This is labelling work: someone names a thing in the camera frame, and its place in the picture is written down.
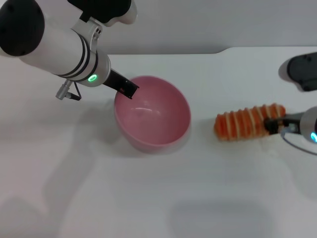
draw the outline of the white wall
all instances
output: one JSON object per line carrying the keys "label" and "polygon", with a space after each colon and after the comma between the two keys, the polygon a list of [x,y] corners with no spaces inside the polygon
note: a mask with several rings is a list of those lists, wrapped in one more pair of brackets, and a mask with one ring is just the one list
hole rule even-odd
{"label": "white wall", "polygon": [[[67,0],[37,0],[71,27],[80,11]],[[135,0],[134,25],[106,29],[111,54],[216,53],[233,46],[317,45],[317,0]]]}

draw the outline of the black cable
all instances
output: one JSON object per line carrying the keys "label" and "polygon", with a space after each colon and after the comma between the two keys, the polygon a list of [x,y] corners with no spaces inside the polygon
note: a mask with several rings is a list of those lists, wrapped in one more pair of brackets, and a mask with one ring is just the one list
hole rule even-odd
{"label": "black cable", "polygon": [[75,94],[73,94],[73,93],[67,93],[67,95],[68,95],[67,98],[72,99],[72,100],[79,101],[79,100],[81,99],[81,94],[80,94],[80,92],[79,92],[77,83],[74,82],[74,84],[75,84],[75,88],[76,88],[76,91],[77,91],[77,93],[78,93],[78,96],[75,95]]}
{"label": "black cable", "polygon": [[76,83],[76,82],[74,82],[74,84],[75,84],[75,88],[76,88],[76,91],[77,91],[77,93],[78,93],[78,96],[79,96],[79,97],[80,97],[80,99],[81,99],[81,94],[80,94],[80,92],[79,92],[79,89],[78,89],[77,83]]}

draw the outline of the bowl rim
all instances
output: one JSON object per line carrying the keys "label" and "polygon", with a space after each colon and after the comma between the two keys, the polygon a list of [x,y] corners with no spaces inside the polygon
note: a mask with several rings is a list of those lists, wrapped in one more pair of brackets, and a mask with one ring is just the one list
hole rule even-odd
{"label": "bowl rim", "polygon": [[120,95],[120,93],[117,92],[116,95],[115,95],[114,103],[113,103],[113,104],[114,104],[114,116],[115,116],[115,119],[116,119],[117,123],[118,123],[119,126],[120,126],[120,129],[122,129],[122,130],[124,131],[124,133],[126,133],[128,136],[130,136],[131,138],[133,138],[135,141],[137,141],[137,142],[139,142],[139,143],[142,143],[142,144],[144,144],[144,145],[147,145],[147,146],[152,146],[152,147],[165,147],[165,146],[169,146],[169,145],[173,145],[173,144],[177,143],[179,140],[181,140],[181,139],[187,134],[187,132],[189,131],[189,128],[190,128],[190,126],[191,126],[191,122],[192,122],[192,112],[191,112],[191,110],[190,110],[190,106],[189,106],[189,103],[188,103],[188,101],[187,101],[185,95],[184,95],[174,84],[172,84],[172,83],[168,82],[167,80],[162,79],[162,78],[160,78],[160,77],[151,76],[151,75],[140,75],[140,76],[136,76],[136,77],[131,78],[130,81],[133,82],[133,80],[135,80],[135,79],[137,79],[137,78],[141,78],[141,77],[151,77],[151,78],[156,78],[156,79],[162,80],[162,81],[164,81],[164,82],[170,84],[172,87],[174,87],[174,88],[182,95],[182,97],[184,98],[185,103],[186,103],[186,105],[187,105],[187,108],[188,108],[188,110],[189,110],[189,122],[188,122],[187,129],[184,131],[184,133],[183,133],[179,138],[177,138],[176,140],[174,140],[174,141],[172,141],[172,142],[170,142],[170,143],[152,144],[152,143],[148,143],[148,142],[146,142],[146,141],[143,141],[143,140],[140,140],[140,139],[136,138],[135,136],[133,136],[131,133],[129,133],[129,132],[126,130],[126,128],[125,128],[125,127],[123,126],[123,124],[121,123],[121,121],[118,119],[119,116],[118,116],[117,110],[116,110],[116,108],[117,108],[117,107],[116,107],[116,102],[117,102],[118,95]]}

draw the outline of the white tabletop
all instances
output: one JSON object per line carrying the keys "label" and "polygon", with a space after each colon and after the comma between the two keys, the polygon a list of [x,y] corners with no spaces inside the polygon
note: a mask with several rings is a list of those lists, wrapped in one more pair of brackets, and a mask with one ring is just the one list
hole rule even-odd
{"label": "white tabletop", "polygon": [[122,137],[115,91],[80,85],[0,59],[1,238],[298,238],[317,234],[317,158],[280,137],[221,143],[218,113],[280,103],[317,104],[278,76],[317,47],[231,48],[215,55],[110,56],[131,78],[176,85],[192,111],[187,144],[147,155]]}

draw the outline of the metal connector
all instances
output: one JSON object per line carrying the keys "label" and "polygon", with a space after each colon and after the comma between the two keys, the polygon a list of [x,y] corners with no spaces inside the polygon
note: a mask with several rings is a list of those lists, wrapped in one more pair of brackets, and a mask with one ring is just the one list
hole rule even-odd
{"label": "metal connector", "polygon": [[58,99],[60,99],[60,100],[63,100],[64,97],[66,97],[66,95],[67,95],[67,93],[68,93],[68,90],[69,90],[71,84],[72,84],[72,81],[70,81],[70,80],[67,79],[67,80],[63,83],[63,85],[60,87],[59,91],[58,91],[57,94],[56,94],[56,97],[57,97]]}

